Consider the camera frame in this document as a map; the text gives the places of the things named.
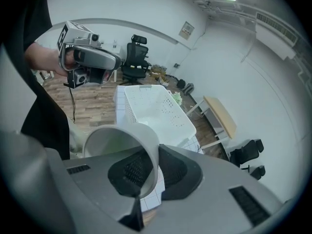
air vent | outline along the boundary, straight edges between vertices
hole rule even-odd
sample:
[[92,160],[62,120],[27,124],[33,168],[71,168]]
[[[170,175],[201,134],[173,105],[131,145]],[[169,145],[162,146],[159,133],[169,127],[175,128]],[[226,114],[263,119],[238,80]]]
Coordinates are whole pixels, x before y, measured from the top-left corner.
[[269,218],[270,215],[244,187],[238,186],[229,189],[229,191],[253,226],[261,224]]
[[283,25],[278,23],[277,21],[269,18],[259,12],[256,14],[256,19],[258,23],[266,26],[267,28],[273,30],[274,32],[278,33],[290,46],[294,46],[297,42],[297,37],[286,29]]
[[88,165],[82,165],[82,166],[76,166],[76,167],[72,167],[72,168],[67,168],[67,171],[69,174],[76,174],[76,173],[80,173],[86,170],[89,170],[90,166]]

air conditioner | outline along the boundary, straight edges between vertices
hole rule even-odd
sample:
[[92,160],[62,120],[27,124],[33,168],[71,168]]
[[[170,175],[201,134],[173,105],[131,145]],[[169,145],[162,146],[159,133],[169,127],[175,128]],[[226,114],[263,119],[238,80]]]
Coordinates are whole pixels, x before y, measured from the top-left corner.
[[255,31],[256,38],[283,60],[296,55],[293,46],[298,40],[297,36],[272,18],[257,12]]

white cup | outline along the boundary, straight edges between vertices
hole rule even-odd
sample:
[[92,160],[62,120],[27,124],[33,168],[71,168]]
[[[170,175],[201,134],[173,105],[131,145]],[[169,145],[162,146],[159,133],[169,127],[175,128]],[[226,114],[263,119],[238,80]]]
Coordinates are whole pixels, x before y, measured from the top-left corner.
[[138,146],[145,149],[153,164],[141,188],[140,198],[143,198],[152,192],[158,179],[159,139],[149,126],[141,123],[99,126],[87,137],[83,145],[83,157],[116,153]]

black shirt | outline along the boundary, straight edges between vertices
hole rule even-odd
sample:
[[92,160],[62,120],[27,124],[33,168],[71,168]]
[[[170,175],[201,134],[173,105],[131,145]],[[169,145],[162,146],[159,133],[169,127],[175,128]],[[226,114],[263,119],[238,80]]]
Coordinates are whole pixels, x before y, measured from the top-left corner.
[[37,95],[21,132],[36,138],[44,147],[56,149],[62,159],[69,159],[67,117],[35,80],[24,59],[29,45],[51,27],[47,0],[29,0],[4,45],[19,75]]

wooden tabletop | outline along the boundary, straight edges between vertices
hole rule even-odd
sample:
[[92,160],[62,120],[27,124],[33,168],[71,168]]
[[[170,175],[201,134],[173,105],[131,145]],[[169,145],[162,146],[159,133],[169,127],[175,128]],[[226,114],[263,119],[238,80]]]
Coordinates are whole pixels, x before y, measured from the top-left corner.
[[233,139],[235,137],[236,124],[223,104],[217,98],[213,97],[204,96],[204,100],[207,102],[215,116],[218,117],[228,136]]

